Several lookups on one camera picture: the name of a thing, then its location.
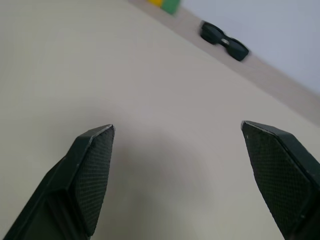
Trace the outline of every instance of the textured gripper pad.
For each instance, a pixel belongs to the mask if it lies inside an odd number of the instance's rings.
[[[257,186],[284,236],[294,231],[312,194],[312,184],[277,138],[244,124],[242,131]]]
[[[71,191],[88,236],[95,232],[104,201],[114,134],[112,126],[93,139],[72,183]]]

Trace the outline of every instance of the sunglasses frame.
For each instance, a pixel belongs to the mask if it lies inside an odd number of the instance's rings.
[[[224,33],[224,31],[222,31],[217,26],[215,26],[207,21],[202,21],[200,26],[201,26],[201,28],[200,28],[199,34],[204,40],[206,40],[208,43],[210,43],[212,45],[220,44],[221,46],[225,47],[226,52],[231,57],[236,59],[237,61],[241,62],[249,54],[250,51],[245,45],[243,45],[237,39],[234,39],[232,37],[227,36]],[[219,31],[221,33],[222,37],[221,38],[214,37],[213,34],[210,33],[209,28],[215,28],[217,31]],[[240,45],[243,48],[244,53],[241,53],[239,50],[235,49],[234,47],[231,47],[230,42],[234,42],[234,43]]]

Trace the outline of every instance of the sunglasses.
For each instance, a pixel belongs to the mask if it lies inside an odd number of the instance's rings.
[[[200,28],[200,36],[212,45],[220,44],[226,52],[238,61],[242,61],[249,54],[249,49],[238,40],[228,37],[215,25],[203,21]]]

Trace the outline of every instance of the beige table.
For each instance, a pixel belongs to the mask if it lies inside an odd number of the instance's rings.
[[[0,237],[87,129],[114,124],[93,240],[280,240],[240,123],[320,129],[121,0],[0,3]]]

